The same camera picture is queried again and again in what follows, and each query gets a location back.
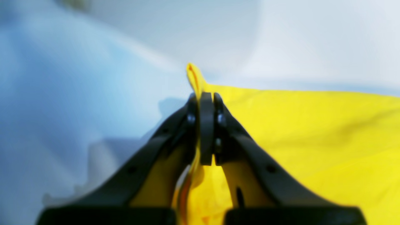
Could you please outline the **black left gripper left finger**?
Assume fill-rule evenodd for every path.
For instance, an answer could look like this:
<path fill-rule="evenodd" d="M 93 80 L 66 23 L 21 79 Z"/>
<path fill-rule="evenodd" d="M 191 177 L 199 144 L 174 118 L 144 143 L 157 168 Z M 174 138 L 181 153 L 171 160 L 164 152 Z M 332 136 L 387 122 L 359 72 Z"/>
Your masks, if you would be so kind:
<path fill-rule="evenodd" d="M 177 225 L 176 182 L 195 156 L 197 99 L 168 117 L 150 140 L 89 194 L 45 209 L 38 225 Z"/>

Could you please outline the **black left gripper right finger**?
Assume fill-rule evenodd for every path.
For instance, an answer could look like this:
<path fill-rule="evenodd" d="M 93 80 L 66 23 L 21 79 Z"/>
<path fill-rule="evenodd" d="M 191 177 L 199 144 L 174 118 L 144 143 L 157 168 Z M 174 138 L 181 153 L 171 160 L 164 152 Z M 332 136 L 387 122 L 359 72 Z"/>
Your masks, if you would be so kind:
<path fill-rule="evenodd" d="M 218 93 L 200 96 L 200 163 L 223 169 L 233 208 L 225 225 L 365 225 L 357 207 L 316 195 L 282 168 L 232 116 Z"/>

